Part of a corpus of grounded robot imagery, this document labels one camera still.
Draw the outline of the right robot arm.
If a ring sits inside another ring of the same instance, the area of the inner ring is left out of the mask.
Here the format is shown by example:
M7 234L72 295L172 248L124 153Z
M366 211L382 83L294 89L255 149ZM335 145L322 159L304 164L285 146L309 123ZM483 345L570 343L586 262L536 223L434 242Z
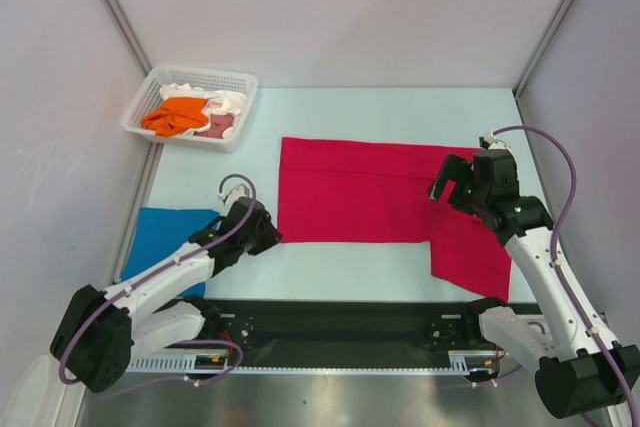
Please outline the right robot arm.
M596 312L557 246L554 223L542 201L519 191L517 164L505 149L470 160L449 154L431 184L437 201L447 185L456 211L479 218L526 279L547 324L542 333L510 307L483 299L463 320L473 348L502 347L534 378L547 411L557 419L626 403L632 425L639 413L631 390L639 378L639 349L624 346Z

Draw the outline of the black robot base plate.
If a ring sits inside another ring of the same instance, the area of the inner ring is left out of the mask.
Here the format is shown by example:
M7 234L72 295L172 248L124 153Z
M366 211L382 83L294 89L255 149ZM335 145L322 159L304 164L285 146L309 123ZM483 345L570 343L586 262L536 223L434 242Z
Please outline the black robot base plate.
M230 340L243 353L351 355L368 353L495 351L480 334L478 315L498 306L496 300L472 302L363 302L212 300L219 316L188 342L208 347L211 340Z

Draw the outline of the red t shirt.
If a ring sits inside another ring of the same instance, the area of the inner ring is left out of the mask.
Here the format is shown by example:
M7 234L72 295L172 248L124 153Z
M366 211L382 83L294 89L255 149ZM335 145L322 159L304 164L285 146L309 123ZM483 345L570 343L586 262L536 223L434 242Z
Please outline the red t shirt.
M278 228L287 243L423 243L431 273L482 297L509 298L511 259L480 219L432 201L449 154L474 149L285 137Z

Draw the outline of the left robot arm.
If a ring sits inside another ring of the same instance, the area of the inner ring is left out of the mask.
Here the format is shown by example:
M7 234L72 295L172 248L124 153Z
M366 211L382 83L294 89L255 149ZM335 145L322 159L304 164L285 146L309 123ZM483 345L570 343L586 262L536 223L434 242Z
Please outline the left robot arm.
M185 292L234 266L241 256L257 256L281 240L265 206L240 197L226 215L214 218L141 273L103 290L80 288L50 346L60 380L101 393L132 361L170 346L234 349L223 333L219 309Z

